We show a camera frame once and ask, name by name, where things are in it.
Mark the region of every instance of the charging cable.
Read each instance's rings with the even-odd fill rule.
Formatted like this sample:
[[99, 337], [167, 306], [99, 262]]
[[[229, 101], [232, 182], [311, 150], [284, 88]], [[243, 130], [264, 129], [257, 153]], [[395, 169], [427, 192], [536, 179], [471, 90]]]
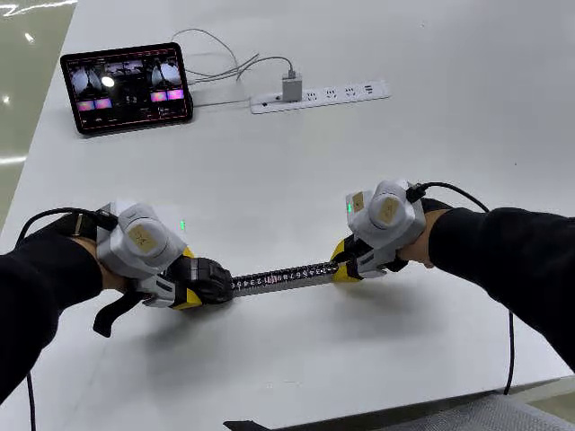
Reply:
[[[190, 79], [189, 86], [192, 86], [195, 84], [202, 84], [202, 83], [212, 83], [215, 81], [233, 78], [234, 76], [235, 76], [235, 80], [238, 81], [240, 79], [240, 77], [243, 75], [243, 73], [245, 73], [246, 70], [250, 69], [253, 65], [255, 65], [257, 63], [261, 63], [263, 61], [269, 61], [269, 60], [284, 60], [287, 62], [289, 69], [288, 69], [287, 73], [282, 76], [282, 97], [281, 97], [281, 100], [282, 101], [301, 101], [302, 100], [302, 93], [303, 93], [302, 76], [301, 76], [301, 74], [298, 74], [296, 72], [296, 70], [294, 69], [293, 63], [291, 62], [291, 60], [289, 58], [282, 57], [282, 56], [260, 57], [260, 53], [257, 53], [240, 64], [237, 60], [237, 56], [235, 55], [235, 53], [232, 51], [232, 49], [225, 42], [223, 42], [219, 37], [210, 33], [209, 31], [206, 31], [203, 29], [198, 29], [198, 28], [189, 28], [189, 29], [176, 31], [172, 35], [171, 41], [174, 42], [174, 40], [178, 36], [180, 36], [186, 32], [191, 32], [191, 31], [205, 34], [205, 35], [209, 36], [210, 38], [212, 38], [213, 40], [215, 40], [216, 42], [218, 42], [220, 45], [222, 45], [227, 50], [227, 52], [229, 52], [230, 57], [233, 59], [234, 67], [229, 68], [223, 72], [219, 72], [217, 74], [207, 74], [204, 72], [198, 72], [198, 71], [191, 70], [191, 69], [185, 69], [186, 72], [188, 72], [191, 75], [200, 76], [200, 78], [197, 78], [197, 79]], [[220, 104], [236, 103], [236, 102], [239, 102], [239, 101], [224, 101], [224, 102], [217, 102], [217, 103], [205, 103], [205, 104], [196, 105], [196, 107], [212, 106], [212, 105], [220, 105]]]

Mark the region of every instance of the hand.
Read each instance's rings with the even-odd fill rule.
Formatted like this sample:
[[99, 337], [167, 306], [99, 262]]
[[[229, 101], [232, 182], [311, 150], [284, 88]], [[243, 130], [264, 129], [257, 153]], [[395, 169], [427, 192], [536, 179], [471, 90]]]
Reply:
[[128, 279], [112, 273], [98, 260], [96, 241], [87, 238], [71, 238], [71, 240], [84, 247], [98, 263], [100, 271], [102, 272], [102, 289], [116, 289], [122, 293], [126, 290]]
[[433, 268], [433, 263], [429, 259], [429, 234], [431, 229], [433, 229], [433, 225], [447, 211], [449, 209], [438, 209], [426, 213], [425, 230], [413, 244], [399, 249], [397, 252], [398, 257], [403, 260], [415, 260], [425, 265], [426, 268]]

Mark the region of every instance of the black strap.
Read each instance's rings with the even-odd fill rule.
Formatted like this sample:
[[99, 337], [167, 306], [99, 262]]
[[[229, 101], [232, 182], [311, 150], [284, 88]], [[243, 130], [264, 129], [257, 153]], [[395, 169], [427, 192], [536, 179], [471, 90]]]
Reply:
[[252, 420], [227, 420], [224, 427], [232, 431], [271, 431], [269, 428], [262, 427]]
[[111, 335], [111, 325], [122, 314], [129, 312], [146, 297], [144, 292], [128, 290], [119, 300], [102, 308], [93, 321], [93, 330], [107, 339]]
[[42, 232], [56, 232], [64, 236], [81, 236], [97, 240], [98, 229], [96, 221], [82, 214], [67, 214], [41, 229]]

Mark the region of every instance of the electrical outlet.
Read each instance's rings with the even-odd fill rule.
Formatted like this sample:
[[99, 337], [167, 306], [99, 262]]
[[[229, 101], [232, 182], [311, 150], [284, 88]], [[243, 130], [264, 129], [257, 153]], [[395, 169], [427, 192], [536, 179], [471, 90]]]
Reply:
[[345, 95], [347, 97], [355, 97], [357, 95], [356, 93], [356, 87], [353, 85], [346, 85], [345, 87]]
[[316, 106], [385, 99], [389, 96], [390, 93], [385, 81], [370, 81], [362, 84], [345, 84], [304, 90], [301, 101], [282, 101], [281, 93], [263, 94], [250, 99], [250, 108], [253, 114], [265, 114], [283, 110], [301, 110]]
[[335, 100], [338, 98], [338, 93], [335, 88], [326, 88], [325, 89], [325, 98], [328, 100]]

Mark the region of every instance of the black sleeve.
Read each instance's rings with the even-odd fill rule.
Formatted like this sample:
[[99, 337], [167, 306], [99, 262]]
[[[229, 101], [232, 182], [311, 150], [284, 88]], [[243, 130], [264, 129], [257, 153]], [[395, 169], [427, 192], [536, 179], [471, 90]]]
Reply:
[[0, 256], [0, 402], [54, 338], [58, 316], [102, 290], [102, 273], [81, 245], [56, 233], [35, 234]]
[[457, 208], [429, 236], [433, 264], [481, 287], [542, 333], [575, 370], [575, 218]]

